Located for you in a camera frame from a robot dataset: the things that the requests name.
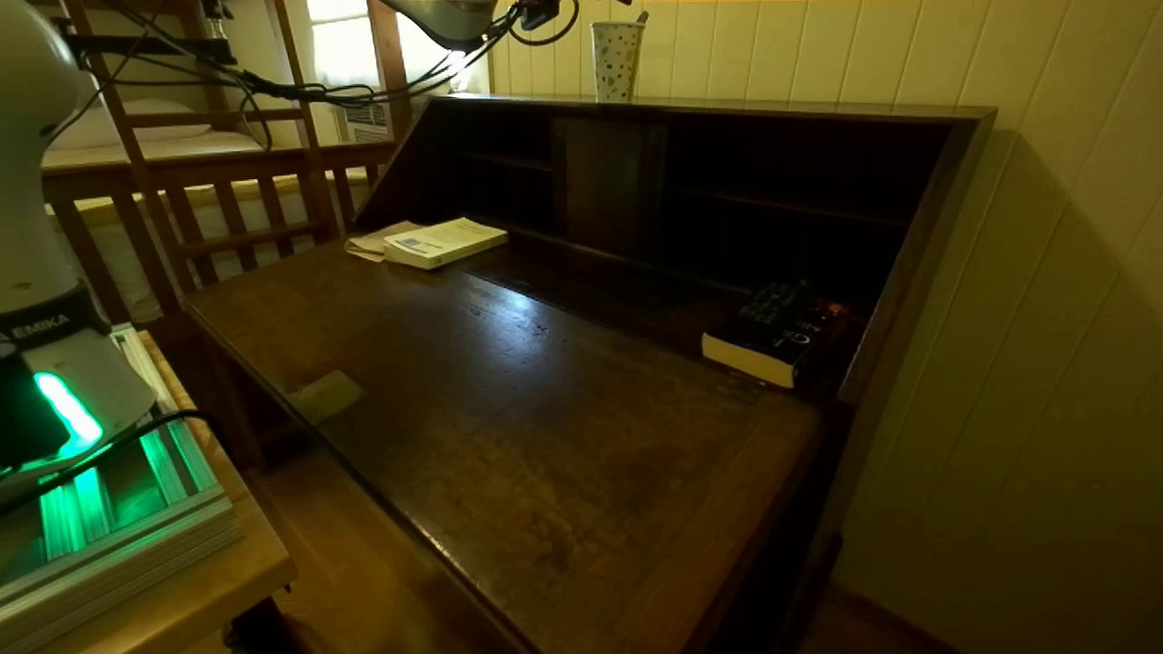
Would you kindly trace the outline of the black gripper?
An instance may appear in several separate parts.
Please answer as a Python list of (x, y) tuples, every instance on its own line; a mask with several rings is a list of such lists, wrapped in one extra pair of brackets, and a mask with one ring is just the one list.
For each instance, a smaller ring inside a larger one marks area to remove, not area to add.
[(559, 13), (559, 0), (521, 0), (521, 28), (541, 28)]

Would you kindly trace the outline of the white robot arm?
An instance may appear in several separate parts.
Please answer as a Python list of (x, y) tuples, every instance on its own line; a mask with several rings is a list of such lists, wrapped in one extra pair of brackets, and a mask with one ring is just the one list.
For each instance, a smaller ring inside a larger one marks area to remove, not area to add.
[[(559, 0), (386, 0), (439, 48), (484, 52), (514, 25), (537, 28)], [(65, 35), (25, 0), (0, 0), (0, 338), (40, 350), (103, 320), (44, 212), (44, 152), (94, 93)]]

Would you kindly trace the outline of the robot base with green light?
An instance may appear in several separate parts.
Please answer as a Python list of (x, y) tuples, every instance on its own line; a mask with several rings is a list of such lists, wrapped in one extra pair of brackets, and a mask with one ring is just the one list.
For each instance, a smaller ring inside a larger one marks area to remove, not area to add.
[(175, 521), (202, 528), (225, 505), (219, 481), (188, 441), (159, 368), (134, 327), (108, 335), (117, 379), (74, 380), (36, 363), (48, 398), (65, 410), (61, 482), (4, 508), (0, 645), (31, 654), (36, 623), (61, 602), (80, 567), (113, 561), (134, 538)]

